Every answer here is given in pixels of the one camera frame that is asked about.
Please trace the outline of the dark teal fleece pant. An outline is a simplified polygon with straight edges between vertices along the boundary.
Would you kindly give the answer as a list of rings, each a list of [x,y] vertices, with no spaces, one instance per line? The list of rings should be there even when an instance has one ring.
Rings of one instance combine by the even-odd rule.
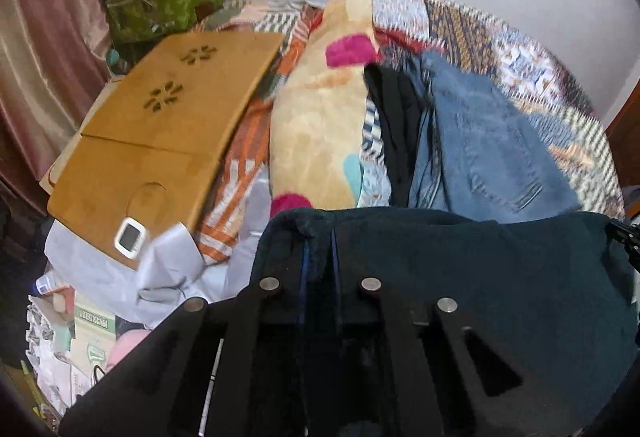
[[[449,297],[586,425],[639,360],[632,271],[607,225],[594,212],[497,223],[428,209],[292,209],[268,223],[252,277],[287,264],[310,281],[331,268],[408,301]]]

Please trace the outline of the light grey bed sheet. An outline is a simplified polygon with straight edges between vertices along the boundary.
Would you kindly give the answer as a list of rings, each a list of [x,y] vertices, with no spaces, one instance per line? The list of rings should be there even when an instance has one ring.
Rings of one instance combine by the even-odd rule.
[[[119,318],[152,329],[191,297],[216,303],[247,287],[270,208],[269,174],[263,167],[248,192],[240,241],[222,264],[206,264],[181,223],[145,247],[136,270],[95,249],[57,221],[44,253],[58,277],[77,293]]]

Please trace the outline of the small white digital device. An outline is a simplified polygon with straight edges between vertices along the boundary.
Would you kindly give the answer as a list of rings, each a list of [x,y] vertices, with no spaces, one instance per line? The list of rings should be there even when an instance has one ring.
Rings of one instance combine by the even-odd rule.
[[[126,217],[114,236],[114,247],[120,255],[135,261],[146,241],[148,241],[148,230],[138,220]]]

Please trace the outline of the folded blue denim jeans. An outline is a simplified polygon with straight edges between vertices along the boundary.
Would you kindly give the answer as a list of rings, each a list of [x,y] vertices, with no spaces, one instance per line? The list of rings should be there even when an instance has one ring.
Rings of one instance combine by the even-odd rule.
[[[462,71],[433,50],[408,56],[402,70],[424,105],[410,207],[498,223],[579,208],[538,132],[488,76]]]

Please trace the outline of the wooden bamboo lap desk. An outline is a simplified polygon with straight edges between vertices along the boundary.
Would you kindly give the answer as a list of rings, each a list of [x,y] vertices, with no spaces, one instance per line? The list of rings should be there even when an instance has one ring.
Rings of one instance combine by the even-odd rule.
[[[154,239],[193,232],[247,103],[279,53],[280,33],[222,30],[163,39],[81,131],[49,214],[134,269],[116,242],[131,218]]]

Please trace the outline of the beige floral fleece blanket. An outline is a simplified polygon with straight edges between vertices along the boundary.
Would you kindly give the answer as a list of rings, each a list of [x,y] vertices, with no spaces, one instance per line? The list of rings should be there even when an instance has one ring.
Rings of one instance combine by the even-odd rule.
[[[271,114],[269,174],[275,196],[298,194],[320,209],[358,202],[367,87],[363,65],[330,67],[326,48],[350,35],[374,38],[372,0],[332,0],[309,34]]]

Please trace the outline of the folded black garment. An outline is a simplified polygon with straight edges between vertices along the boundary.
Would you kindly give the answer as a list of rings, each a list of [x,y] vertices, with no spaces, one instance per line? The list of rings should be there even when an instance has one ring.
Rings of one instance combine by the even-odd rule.
[[[380,118],[385,165],[392,188],[390,204],[408,207],[423,101],[404,72],[369,63],[364,67],[363,78]]]

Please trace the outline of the patchwork patterned bedspread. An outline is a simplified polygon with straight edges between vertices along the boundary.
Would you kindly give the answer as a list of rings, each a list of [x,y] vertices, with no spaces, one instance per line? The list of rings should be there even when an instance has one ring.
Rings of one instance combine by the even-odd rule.
[[[203,32],[254,30],[283,35],[283,44],[257,97],[243,115],[215,184],[213,200],[195,233],[206,264],[228,261],[240,237],[248,192],[260,168],[269,170],[271,114],[325,6],[307,1],[232,0],[198,24]],[[587,212],[624,215],[605,130],[574,76],[538,41],[495,16],[452,0],[372,0],[376,58],[397,65],[408,54],[439,51],[465,72],[488,76],[537,129]],[[359,151],[355,207],[390,203],[378,110],[367,95]],[[298,194],[274,196],[279,205],[311,205]]]

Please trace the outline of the pink satin curtain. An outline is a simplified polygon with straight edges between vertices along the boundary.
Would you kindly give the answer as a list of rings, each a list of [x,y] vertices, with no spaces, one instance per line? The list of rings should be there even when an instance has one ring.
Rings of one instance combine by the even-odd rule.
[[[37,212],[39,181],[107,79],[101,0],[1,0],[1,193]]]

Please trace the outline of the green camouflage bag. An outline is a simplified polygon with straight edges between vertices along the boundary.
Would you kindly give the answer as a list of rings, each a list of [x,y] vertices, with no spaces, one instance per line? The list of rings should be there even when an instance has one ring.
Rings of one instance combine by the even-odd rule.
[[[190,30],[223,3],[224,0],[113,0],[106,3],[106,17],[114,44],[132,44]]]

